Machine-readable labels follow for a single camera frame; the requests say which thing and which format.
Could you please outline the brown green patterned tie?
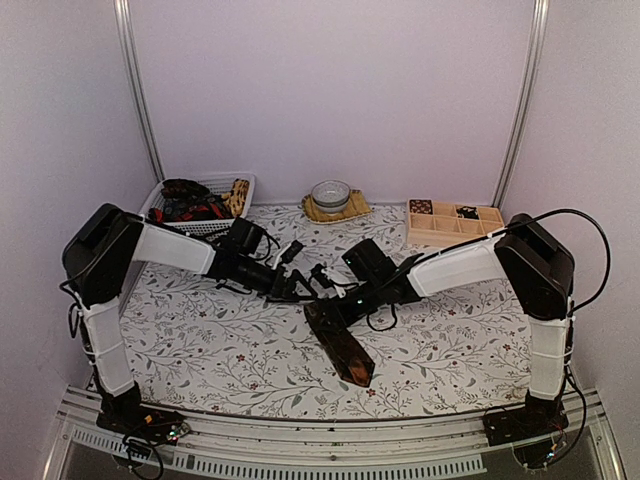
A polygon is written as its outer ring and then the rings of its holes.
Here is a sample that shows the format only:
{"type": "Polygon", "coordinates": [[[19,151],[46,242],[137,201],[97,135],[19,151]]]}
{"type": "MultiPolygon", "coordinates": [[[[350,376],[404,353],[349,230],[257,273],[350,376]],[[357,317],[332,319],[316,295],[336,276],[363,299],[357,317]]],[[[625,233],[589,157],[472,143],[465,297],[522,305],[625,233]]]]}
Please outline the brown green patterned tie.
{"type": "Polygon", "coordinates": [[[348,330],[345,317],[335,303],[314,301],[304,306],[304,315],[339,378],[369,387],[375,363],[348,330]]]}

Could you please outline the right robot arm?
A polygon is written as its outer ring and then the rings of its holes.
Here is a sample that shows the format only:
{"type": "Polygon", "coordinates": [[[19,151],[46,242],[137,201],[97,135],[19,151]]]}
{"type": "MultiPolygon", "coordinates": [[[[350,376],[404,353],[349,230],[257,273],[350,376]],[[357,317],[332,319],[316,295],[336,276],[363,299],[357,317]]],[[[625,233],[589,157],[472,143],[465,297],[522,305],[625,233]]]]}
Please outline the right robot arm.
{"type": "Polygon", "coordinates": [[[522,407],[484,415],[487,439],[500,445],[562,430],[568,425],[562,395],[580,306],[573,300],[574,257],[540,221],[518,214],[481,238],[416,254],[401,264],[365,239],[342,257],[359,285],[344,296],[307,306],[307,322],[342,379],[367,387],[374,363],[349,332],[351,325],[383,306],[396,308],[445,290],[505,280],[529,319],[530,382],[522,407]]]}

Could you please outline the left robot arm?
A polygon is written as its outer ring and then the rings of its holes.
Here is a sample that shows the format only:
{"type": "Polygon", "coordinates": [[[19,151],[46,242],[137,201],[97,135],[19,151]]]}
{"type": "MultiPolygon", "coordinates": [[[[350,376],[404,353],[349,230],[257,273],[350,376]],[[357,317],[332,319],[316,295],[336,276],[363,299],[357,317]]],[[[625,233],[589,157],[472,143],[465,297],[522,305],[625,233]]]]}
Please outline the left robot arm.
{"type": "Polygon", "coordinates": [[[302,250],[298,241],[275,255],[256,256],[261,241],[276,242],[259,225],[238,217],[224,230],[194,235],[105,203],[69,241],[62,253],[66,273],[59,288],[72,303],[67,314],[72,337],[82,340],[101,397],[98,423],[138,434],[180,422],[142,404],[126,356],[121,315],[149,265],[161,265],[213,279],[218,287],[257,293],[271,301],[316,297],[298,270],[285,266],[302,250]]]}

